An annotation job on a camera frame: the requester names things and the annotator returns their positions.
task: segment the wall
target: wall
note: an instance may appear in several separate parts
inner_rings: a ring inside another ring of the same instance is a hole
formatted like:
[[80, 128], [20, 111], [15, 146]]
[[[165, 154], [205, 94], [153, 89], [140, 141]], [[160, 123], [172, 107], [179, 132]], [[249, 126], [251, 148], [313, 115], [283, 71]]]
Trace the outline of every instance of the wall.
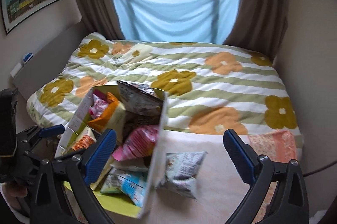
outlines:
[[[289, 0], [289, 27], [276, 60], [304, 135], [304, 172], [337, 159], [337, 0]], [[310, 213], [337, 195], [337, 165], [306, 178]]]
[[[8, 35], [3, 25], [0, 25], [0, 78], [2, 79], [0, 90], [12, 87], [10, 72], [25, 53], [35, 53], [59, 33], [79, 22], [80, 18], [75, 0], [60, 0], [27, 18]], [[26, 102], [19, 96], [16, 130], [22, 131], [32, 124], [26, 112]]]

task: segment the human hand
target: human hand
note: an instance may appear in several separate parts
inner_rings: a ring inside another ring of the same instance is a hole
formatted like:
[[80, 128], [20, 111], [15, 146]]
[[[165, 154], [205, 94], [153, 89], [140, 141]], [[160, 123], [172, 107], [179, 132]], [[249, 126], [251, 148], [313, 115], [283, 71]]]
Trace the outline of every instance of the human hand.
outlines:
[[9, 205], [17, 211], [21, 210], [21, 205], [16, 198], [25, 197], [28, 194], [27, 188], [16, 181], [11, 181], [2, 185], [2, 191]]

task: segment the pink snack bag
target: pink snack bag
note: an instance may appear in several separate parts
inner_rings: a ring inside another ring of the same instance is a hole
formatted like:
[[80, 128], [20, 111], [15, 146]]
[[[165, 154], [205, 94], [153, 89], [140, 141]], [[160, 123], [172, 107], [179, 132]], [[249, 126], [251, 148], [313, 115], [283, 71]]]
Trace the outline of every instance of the pink snack bag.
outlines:
[[133, 130], [122, 146], [112, 154], [115, 160], [143, 158], [152, 155], [158, 138], [158, 125], [143, 125]]
[[96, 119], [102, 115], [109, 103], [103, 99], [105, 98], [105, 95], [99, 90], [95, 90], [92, 97], [94, 100], [94, 105], [89, 107], [88, 112], [93, 119]]

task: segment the snack box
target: snack box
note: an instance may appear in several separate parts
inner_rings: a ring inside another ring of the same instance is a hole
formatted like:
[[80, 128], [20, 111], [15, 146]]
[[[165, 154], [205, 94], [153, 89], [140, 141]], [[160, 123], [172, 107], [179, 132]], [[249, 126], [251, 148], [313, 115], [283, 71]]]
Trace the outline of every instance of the snack box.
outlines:
[[[86, 126], [86, 122], [91, 120], [90, 114], [88, 113], [89, 107], [93, 105], [93, 91], [95, 89], [100, 90], [103, 93], [111, 92], [113, 95], [116, 96], [118, 100], [120, 100], [120, 96], [118, 93], [117, 85], [102, 85], [102, 86], [94, 86], [92, 87], [88, 93], [83, 98], [82, 102], [80, 103], [78, 109], [74, 113], [74, 116], [68, 123], [65, 132], [62, 134], [60, 142], [58, 144], [55, 157], [59, 157], [64, 154], [66, 148], [76, 139], [76, 137], [81, 133], [81, 131]], [[160, 121], [159, 121], [159, 130], [158, 130], [158, 141], [161, 136], [163, 126], [167, 122], [167, 93], [163, 90], [155, 89], [153, 90], [156, 92], [158, 97], [163, 100], [163, 106], [161, 109]], [[131, 199], [124, 195], [124, 194], [111, 194], [111, 195], [102, 195], [100, 193], [100, 188], [97, 188], [94, 191], [94, 195], [96, 196], [97, 200], [100, 202], [102, 207], [109, 212], [118, 213], [120, 215], [128, 216], [131, 218], [141, 218], [145, 213], [150, 210], [153, 192], [154, 192], [154, 184], [155, 184], [155, 177], [157, 176], [159, 170], [159, 164], [162, 160], [159, 158], [161, 153], [159, 153], [157, 149], [157, 145], [154, 147], [151, 163], [149, 167], [149, 173], [147, 178], [147, 187], [145, 190], [145, 197], [144, 197], [144, 205], [142, 208], [137, 207], [131, 201]], [[70, 184], [68, 182], [64, 183], [66, 187], [66, 192], [68, 195], [68, 199], [70, 204], [73, 208], [77, 218], [83, 218], [83, 215], [78, 207], [78, 204], [74, 198], [74, 195], [71, 191]]]

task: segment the floral bedspread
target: floral bedspread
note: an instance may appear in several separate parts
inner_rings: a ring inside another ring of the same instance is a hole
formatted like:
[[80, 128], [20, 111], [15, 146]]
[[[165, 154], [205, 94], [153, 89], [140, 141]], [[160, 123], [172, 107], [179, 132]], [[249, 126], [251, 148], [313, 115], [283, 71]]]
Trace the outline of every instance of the floral bedspread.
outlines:
[[86, 92], [116, 80], [169, 93], [168, 130], [197, 134], [262, 134], [289, 129], [301, 146], [285, 86], [257, 52], [209, 43], [141, 43], [85, 37], [63, 72], [27, 102], [42, 127], [66, 125]]

